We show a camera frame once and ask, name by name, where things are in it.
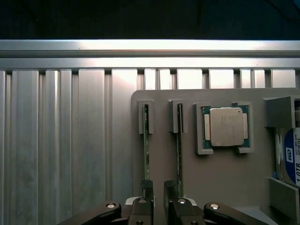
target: gray plastic tray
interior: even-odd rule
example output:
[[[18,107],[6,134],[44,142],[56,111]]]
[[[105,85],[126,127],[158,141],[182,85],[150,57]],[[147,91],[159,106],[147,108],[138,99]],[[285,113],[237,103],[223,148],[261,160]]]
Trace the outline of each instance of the gray plastic tray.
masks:
[[[184,101],[187,132],[183,134],[184,197],[192,198],[199,207],[212,201],[232,207],[254,207],[269,204],[268,181],[275,168],[274,134],[265,128],[263,98],[300,95],[299,89],[215,89],[215,90],[141,90],[132,95],[132,151],[134,194],[141,196],[143,179],[143,137],[139,134],[138,102],[153,100],[154,133],[150,134],[150,179],[155,196],[155,224],[165,224],[163,190],[165,180],[177,179],[176,137],[170,132],[170,102]],[[233,102],[248,102],[249,153],[236,148],[215,148],[211,155],[199,155],[195,105],[208,103],[230,107]]]

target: metal panel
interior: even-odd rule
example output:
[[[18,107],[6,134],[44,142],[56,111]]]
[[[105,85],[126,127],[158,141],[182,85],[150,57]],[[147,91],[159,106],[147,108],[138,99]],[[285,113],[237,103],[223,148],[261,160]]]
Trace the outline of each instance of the metal panel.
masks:
[[[232,69],[210,69],[210,88],[234,88]]]
[[[156,89],[156,70],[155,69],[145,69],[145,90],[155,90]]]
[[[4,207],[4,216],[3,216],[3,225],[11,224],[10,223],[10,192],[11,192],[11,169],[10,169],[10,155],[11,155],[11,81],[12,76],[6,74],[6,90],[5,90],[5,140],[4,140],[4,199],[3,199],[3,207]]]
[[[251,70],[241,69],[240,70],[240,85],[241,88],[251,88]]]
[[[252,88],[265,88],[266,78],[263,69],[255,69],[251,71]]]
[[[130,101],[136,90],[136,69],[112,70],[112,197],[120,203],[133,194]]]
[[[37,224],[38,71],[14,71],[10,224]]]
[[[79,70],[77,84],[72,124],[76,130],[72,135],[73,215],[105,200],[104,71]]]
[[[0,68],[10,69],[78,69],[78,68],[201,68],[201,69],[295,69],[300,58],[36,58],[0,59]]]
[[[178,89],[202,89],[203,75],[201,69],[178,69]]]
[[[4,224],[5,72],[0,71],[0,224]]]
[[[271,79],[273,88],[295,88],[296,73],[295,70],[271,70]]]
[[[72,74],[60,72],[60,203],[59,221],[72,216]]]
[[[169,69],[158,70],[158,89],[169,90],[172,89],[172,77]]]
[[[231,40],[1,40],[0,54],[10,55],[299,55],[299,41]]]
[[[60,146],[59,146],[59,73],[46,71],[43,88],[43,130],[42,130],[42,218],[39,223],[57,224],[60,210]]]

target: corrugated metal wall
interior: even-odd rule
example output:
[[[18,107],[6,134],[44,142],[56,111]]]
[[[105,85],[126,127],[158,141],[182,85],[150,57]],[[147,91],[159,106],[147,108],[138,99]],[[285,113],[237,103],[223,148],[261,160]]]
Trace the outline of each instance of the corrugated metal wall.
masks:
[[[293,69],[0,71],[0,224],[53,225],[132,197],[138,89],[296,86]]]

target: hard drive label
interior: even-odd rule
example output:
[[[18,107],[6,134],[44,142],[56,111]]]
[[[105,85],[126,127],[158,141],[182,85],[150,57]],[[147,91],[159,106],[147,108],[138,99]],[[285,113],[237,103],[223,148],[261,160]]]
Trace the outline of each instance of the hard drive label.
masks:
[[[284,155],[286,173],[300,187],[300,128],[290,129],[286,133]]]

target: dark background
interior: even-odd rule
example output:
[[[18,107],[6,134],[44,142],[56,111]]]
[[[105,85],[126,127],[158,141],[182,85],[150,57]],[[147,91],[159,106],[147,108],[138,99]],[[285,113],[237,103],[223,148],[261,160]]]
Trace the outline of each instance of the dark background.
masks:
[[[300,39],[293,0],[0,0],[0,39]]]

